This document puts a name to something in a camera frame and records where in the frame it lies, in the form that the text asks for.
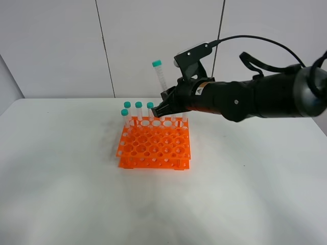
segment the test tube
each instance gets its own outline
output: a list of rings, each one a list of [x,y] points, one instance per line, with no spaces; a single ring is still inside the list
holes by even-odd
[[[132,114],[131,114],[131,103],[129,101],[124,102],[124,107],[126,110],[128,110],[127,118],[128,120],[132,120]]]
[[[172,114],[171,115],[171,120],[172,120],[172,122],[175,122],[176,121],[176,114]]]
[[[185,122],[187,122],[187,120],[188,120],[188,115],[187,115],[186,112],[183,112],[183,114],[182,114],[182,122],[185,123]]]
[[[149,121],[153,121],[154,116],[153,116],[153,112],[151,110],[151,108],[153,108],[153,103],[152,102],[147,103],[147,107],[148,107]]]
[[[136,112],[137,112],[137,120],[142,121],[143,116],[142,116],[142,102],[138,101],[135,103],[136,107]]]
[[[122,110],[122,116],[123,116],[123,119],[125,121],[125,127],[126,128],[129,128],[130,127],[130,124],[129,124],[128,110],[127,109],[123,109]]]
[[[156,60],[156,61],[152,62],[152,66],[155,69],[155,72],[157,73],[157,77],[158,77],[161,89],[162,89],[163,92],[165,92],[168,89],[168,87],[167,87],[167,84],[166,84],[164,73],[162,72],[162,62],[161,62],[161,60]],[[165,121],[165,117],[162,116],[160,118],[160,121]]]

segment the orange plastic rack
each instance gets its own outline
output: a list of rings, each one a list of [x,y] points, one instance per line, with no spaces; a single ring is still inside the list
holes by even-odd
[[[189,122],[177,117],[171,122],[155,118],[149,121],[143,117],[142,125],[137,117],[132,117],[132,126],[124,126],[117,157],[122,168],[170,168],[184,170],[190,168]]]

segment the black strap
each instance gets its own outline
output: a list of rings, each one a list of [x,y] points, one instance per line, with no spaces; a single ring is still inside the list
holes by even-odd
[[[250,70],[259,72],[260,76],[263,76],[262,71],[260,69],[255,68],[253,65],[255,65],[263,70],[270,71],[270,72],[276,72],[276,73],[289,73],[289,72],[294,71],[294,66],[280,68],[280,67],[267,65],[267,64],[261,62],[260,60],[256,59],[255,57],[249,55],[246,52],[243,52],[240,54],[240,59],[247,68],[249,68]]]
[[[248,53],[246,52],[243,52],[240,54],[240,59],[241,61],[243,62],[243,64],[250,70],[253,70],[253,71],[256,71],[259,73],[258,77],[263,77],[264,74],[262,72],[262,70],[258,69],[258,68],[255,68],[253,65],[251,65],[251,62],[249,61],[248,59],[248,56],[250,56],[252,58],[251,55],[249,55]]]

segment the teal cap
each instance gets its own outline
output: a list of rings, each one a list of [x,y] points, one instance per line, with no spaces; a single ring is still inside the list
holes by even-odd
[[[135,103],[136,108],[142,108],[142,102],[138,101]]]
[[[152,62],[153,67],[157,67],[157,66],[160,66],[160,65],[161,65],[161,60],[156,60],[156,61]]]
[[[128,115],[128,110],[127,109],[123,109],[122,110],[122,116],[127,116]]]
[[[124,107],[125,108],[130,108],[131,107],[131,103],[129,101],[124,102]]]
[[[153,108],[153,103],[152,102],[147,103],[147,107],[148,107],[148,109]]]

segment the robotic arm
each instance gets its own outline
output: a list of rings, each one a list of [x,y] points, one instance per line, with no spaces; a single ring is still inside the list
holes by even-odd
[[[202,43],[174,57],[174,64],[180,68],[182,78],[177,80],[177,86],[161,93],[163,102],[152,109],[154,116],[194,110],[221,114],[228,120],[239,122],[253,116],[314,117],[326,109],[327,72],[320,67],[327,58],[327,52],[312,67],[305,67],[290,49],[279,43],[255,36],[238,37],[268,40],[282,46],[300,64],[273,67],[242,53],[242,62],[258,75],[244,82],[215,82],[215,78],[207,76],[200,59],[208,56],[223,39]],[[277,74],[264,76],[253,65]]]

